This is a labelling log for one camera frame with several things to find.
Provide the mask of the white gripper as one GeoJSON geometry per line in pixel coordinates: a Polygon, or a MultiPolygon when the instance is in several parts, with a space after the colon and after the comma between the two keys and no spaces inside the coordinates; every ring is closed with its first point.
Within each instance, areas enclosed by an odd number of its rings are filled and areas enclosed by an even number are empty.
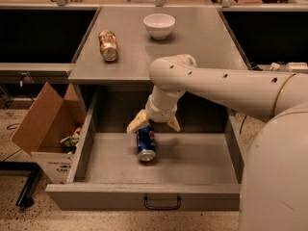
{"type": "Polygon", "coordinates": [[[149,125],[149,118],[154,122],[167,123],[174,131],[180,131],[176,118],[177,102],[184,95],[182,90],[162,90],[155,86],[149,95],[145,109],[140,110],[127,127],[128,133],[136,133],[149,125]]]}

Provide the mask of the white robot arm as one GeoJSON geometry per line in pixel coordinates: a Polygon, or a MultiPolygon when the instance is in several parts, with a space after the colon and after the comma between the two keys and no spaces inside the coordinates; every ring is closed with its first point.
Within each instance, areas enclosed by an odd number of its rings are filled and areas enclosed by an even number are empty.
{"type": "Polygon", "coordinates": [[[128,132],[152,121],[177,129],[185,92],[264,121],[245,156],[239,230],[308,231],[307,74],[202,68],[176,55],[152,62],[149,78],[154,89],[128,132]]]}

